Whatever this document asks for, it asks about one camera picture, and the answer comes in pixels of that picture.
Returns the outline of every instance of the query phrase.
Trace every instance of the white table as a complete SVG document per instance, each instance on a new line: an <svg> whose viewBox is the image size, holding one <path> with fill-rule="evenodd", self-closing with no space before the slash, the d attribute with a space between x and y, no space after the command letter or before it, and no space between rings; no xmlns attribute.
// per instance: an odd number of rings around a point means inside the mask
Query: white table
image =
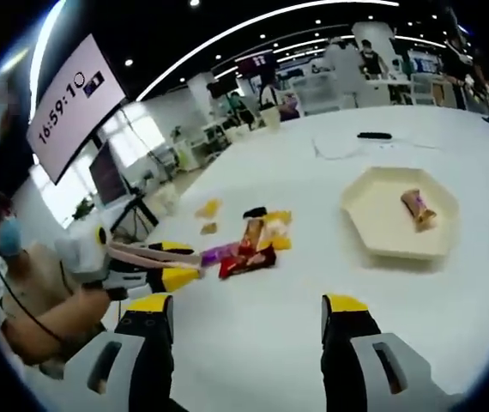
<svg viewBox="0 0 489 412"><path fill-rule="evenodd" d="M361 131L391 144L359 142ZM326 157L314 154L311 139ZM439 149L415 147L429 145ZM368 266L341 216L341 191L369 166L423 167L459 200L461 228L445 266ZM194 211L223 201L219 232L199 234ZM293 248L277 266L221 282L217 268L174 294L173 397L195 411L323 411L321 296L365 302L432 365L449 394L489 367L489 124L470 112L423 106L332 112L261 130L233 144L182 196L151 240L198 251L238 240L247 209L293 212Z"/></svg>

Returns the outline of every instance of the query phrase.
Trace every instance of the purple snack package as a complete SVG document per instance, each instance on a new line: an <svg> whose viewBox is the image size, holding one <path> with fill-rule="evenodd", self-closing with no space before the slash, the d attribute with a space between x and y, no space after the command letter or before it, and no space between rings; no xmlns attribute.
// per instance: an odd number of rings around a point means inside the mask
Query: purple snack package
<svg viewBox="0 0 489 412"><path fill-rule="evenodd" d="M201 253L202 262L201 266L203 268L208 268L214 266L221 262L221 259L227 258L229 256L235 256L238 252L238 242L230 243L228 245L216 246L207 251Z"/></svg>

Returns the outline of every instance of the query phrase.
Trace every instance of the hexagonal tray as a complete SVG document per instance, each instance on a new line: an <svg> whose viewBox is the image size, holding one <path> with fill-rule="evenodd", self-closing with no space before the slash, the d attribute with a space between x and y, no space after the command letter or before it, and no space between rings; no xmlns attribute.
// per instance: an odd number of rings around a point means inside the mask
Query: hexagonal tray
<svg viewBox="0 0 489 412"><path fill-rule="evenodd" d="M427 207L437 213L432 228L417 232L401 201L403 192L420 189ZM368 251L375 255L429 260L445 256L456 235L458 202L421 169L373 167L341 196Z"/></svg>

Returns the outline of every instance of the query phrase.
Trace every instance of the digital clock display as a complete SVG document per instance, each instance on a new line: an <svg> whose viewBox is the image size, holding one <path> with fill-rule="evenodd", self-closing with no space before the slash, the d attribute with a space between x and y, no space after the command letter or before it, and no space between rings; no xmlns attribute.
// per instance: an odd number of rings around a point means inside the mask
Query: digital clock display
<svg viewBox="0 0 489 412"><path fill-rule="evenodd" d="M75 152L124 92L89 35L58 71L27 130L41 166L57 183Z"/></svg>

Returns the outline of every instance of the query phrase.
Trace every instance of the desk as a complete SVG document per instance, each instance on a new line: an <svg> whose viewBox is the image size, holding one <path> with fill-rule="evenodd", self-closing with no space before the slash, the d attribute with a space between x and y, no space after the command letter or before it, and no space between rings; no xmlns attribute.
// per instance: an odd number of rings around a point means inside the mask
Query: desk
<svg viewBox="0 0 489 412"><path fill-rule="evenodd" d="M380 148L358 141L361 131L389 132L395 141ZM311 139L330 157L359 145L365 150L325 161ZM340 194L373 165L423 167L459 200L460 239L440 271L363 265L343 223ZM219 232L201 236L203 221L193 214L211 197L223 202ZM276 268L225 282L214 268L174 294L172 396L179 403L197 412L323 411L327 292L365 302L383 331L431 363L434 381L448 393L467 391L489 367L489 124L479 115L379 107L293 120L273 135L258 130L198 178L177 215L150 240L197 250L223 245L241 236L242 213L262 205L293 212L293 248L279 253Z"/></svg>

